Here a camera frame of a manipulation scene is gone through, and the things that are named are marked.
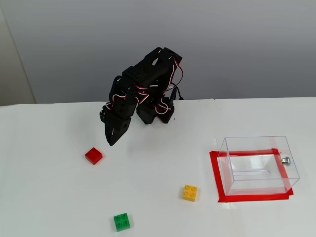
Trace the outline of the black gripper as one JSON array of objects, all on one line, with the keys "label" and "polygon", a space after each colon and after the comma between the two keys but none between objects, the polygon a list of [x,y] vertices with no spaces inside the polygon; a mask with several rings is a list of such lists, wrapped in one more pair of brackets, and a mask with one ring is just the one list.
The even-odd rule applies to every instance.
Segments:
[{"label": "black gripper", "polygon": [[[110,146],[113,146],[128,130],[131,117],[136,108],[136,99],[115,97],[110,99],[110,110],[102,110],[100,112],[100,120],[105,126],[105,136]],[[112,124],[113,118],[123,119]]]}]

